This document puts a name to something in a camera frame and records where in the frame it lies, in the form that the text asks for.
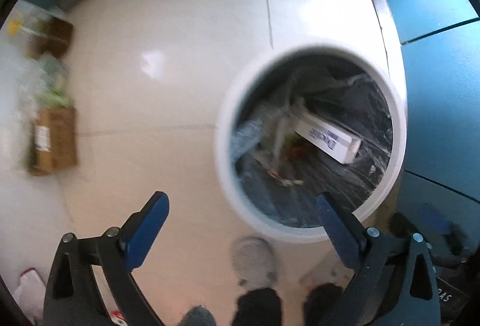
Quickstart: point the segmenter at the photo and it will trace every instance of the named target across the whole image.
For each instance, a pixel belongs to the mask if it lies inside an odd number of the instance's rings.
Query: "cardboard box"
[[[43,108],[35,126],[36,169],[57,173],[77,165],[75,108]]]
[[[73,27],[71,23],[52,16],[42,24],[42,34],[32,37],[29,56],[38,59],[48,51],[53,57],[60,59],[70,47]]]

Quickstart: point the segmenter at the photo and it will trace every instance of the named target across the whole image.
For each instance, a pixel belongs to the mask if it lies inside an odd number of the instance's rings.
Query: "plastic wrap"
[[[37,118],[37,96],[45,88],[44,71],[34,60],[25,60],[25,72],[17,81],[17,108],[10,122],[9,168],[27,168],[31,156],[33,140],[33,122]]]
[[[68,70],[65,64],[54,58],[51,53],[45,52],[38,59],[43,70],[45,90],[37,95],[37,101],[42,107],[70,106],[71,100],[65,96]]]
[[[380,183],[392,151],[390,112],[376,83],[360,69],[335,78],[328,67],[297,67],[285,81],[238,125],[231,158],[246,196],[262,213],[290,227],[319,227],[319,193],[331,192],[353,212]],[[351,164],[339,163],[293,131],[298,98],[313,114],[362,139]]]

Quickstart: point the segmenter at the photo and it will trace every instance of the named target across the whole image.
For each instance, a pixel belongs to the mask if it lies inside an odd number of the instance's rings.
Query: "label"
[[[320,130],[312,127],[308,134],[314,139],[319,139],[323,143],[327,145],[329,149],[334,149],[335,145],[337,144],[336,140],[338,140],[338,135],[335,135],[333,132],[328,131],[328,135],[324,134]]]
[[[46,125],[35,127],[35,145],[39,151],[50,151],[50,128]]]
[[[469,301],[469,296],[440,277],[437,277],[436,280],[442,322],[453,321],[462,312],[463,307]]]

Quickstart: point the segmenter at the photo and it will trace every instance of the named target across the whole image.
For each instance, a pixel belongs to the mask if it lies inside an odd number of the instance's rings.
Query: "trash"
[[[7,32],[27,57],[38,59],[49,52],[59,59],[67,52],[74,31],[71,23],[40,8],[26,16],[18,10],[15,13]]]
[[[326,59],[297,65],[283,83],[263,82],[256,103],[243,113],[230,152],[248,199],[269,218],[295,228],[320,227],[315,198],[324,191],[348,212],[380,183],[393,145],[388,105],[377,84],[352,64]],[[361,139],[348,165],[295,132],[298,106]]]
[[[362,139],[325,119],[314,116],[303,105],[298,106],[294,126],[297,134],[313,143],[341,164],[351,164]]]
[[[35,146],[37,161],[32,174],[56,173],[75,166],[75,109],[42,108],[35,126]]]
[[[67,85],[68,71],[62,61],[54,58],[51,53],[45,52],[38,59],[44,74],[45,90],[37,95],[37,102],[42,107],[67,107],[71,99],[64,95]]]
[[[25,169],[29,165],[33,126],[40,107],[37,96],[46,89],[44,72],[37,61],[25,59],[21,66],[25,71],[17,81],[16,109],[11,115],[4,140],[5,148],[9,151],[7,157],[9,169]]]
[[[110,313],[110,319],[114,324],[118,324],[119,326],[127,326],[127,322],[125,322],[123,314],[118,310]]]
[[[13,298],[32,324],[43,324],[45,283],[35,269],[27,269],[20,275],[20,284],[13,292]]]

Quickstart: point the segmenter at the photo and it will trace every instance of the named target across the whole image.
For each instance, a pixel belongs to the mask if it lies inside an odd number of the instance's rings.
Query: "black trash bag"
[[[353,212],[380,183],[392,152],[392,120],[377,84],[357,69],[337,78],[329,65],[294,68],[232,135],[230,153],[238,180],[269,218],[289,227],[320,227],[315,211],[319,193],[331,192]],[[351,164],[339,163],[293,131],[299,98],[314,115],[362,139]]]

